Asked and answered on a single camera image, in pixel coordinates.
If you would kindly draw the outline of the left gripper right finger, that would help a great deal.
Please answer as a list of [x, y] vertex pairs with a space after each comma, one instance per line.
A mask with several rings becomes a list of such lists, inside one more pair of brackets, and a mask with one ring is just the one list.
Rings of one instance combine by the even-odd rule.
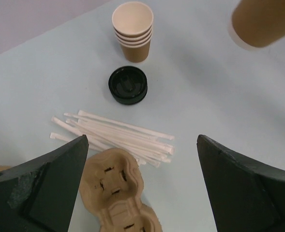
[[285, 232], [285, 170], [199, 135], [197, 151], [219, 232]]

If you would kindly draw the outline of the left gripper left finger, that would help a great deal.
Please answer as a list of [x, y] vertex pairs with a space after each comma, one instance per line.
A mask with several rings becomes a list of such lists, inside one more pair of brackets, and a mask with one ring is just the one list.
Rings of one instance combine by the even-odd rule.
[[0, 171], [0, 232], [66, 232], [88, 154], [85, 135]]

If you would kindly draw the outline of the pulp cup carrier tray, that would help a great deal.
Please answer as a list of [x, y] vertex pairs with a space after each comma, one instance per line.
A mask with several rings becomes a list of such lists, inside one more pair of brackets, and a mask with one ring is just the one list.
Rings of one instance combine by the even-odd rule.
[[143, 188], [136, 159], [112, 148], [86, 160], [79, 192], [102, 232], [161, 232], [154, 210], [141, 201]]

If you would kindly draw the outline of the brown paper coffee cup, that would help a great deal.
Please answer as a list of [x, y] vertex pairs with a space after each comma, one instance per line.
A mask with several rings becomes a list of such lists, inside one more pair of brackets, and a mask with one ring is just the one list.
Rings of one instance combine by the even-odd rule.
[[285, 37], [285, 0], [241, 0], [231, 15], [231, 37], [246, 49]]

